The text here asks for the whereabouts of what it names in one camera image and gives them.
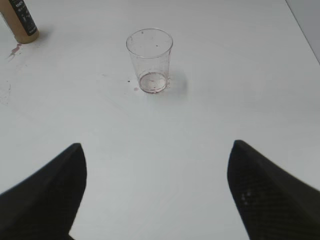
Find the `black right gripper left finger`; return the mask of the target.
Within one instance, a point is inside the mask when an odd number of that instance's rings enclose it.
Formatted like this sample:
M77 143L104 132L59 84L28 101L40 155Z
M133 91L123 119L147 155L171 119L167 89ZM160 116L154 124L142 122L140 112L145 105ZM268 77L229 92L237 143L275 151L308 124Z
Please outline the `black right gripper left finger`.
M2 240L70 240L87 184L80 143L0 195Z

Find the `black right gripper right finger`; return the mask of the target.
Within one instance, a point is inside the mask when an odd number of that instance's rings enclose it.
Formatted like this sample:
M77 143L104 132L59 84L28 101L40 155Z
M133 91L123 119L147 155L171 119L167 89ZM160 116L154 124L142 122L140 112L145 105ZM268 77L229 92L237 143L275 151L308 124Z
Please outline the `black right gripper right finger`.
M318 240L320 192L243 140L235 140L227 181L251 240Z

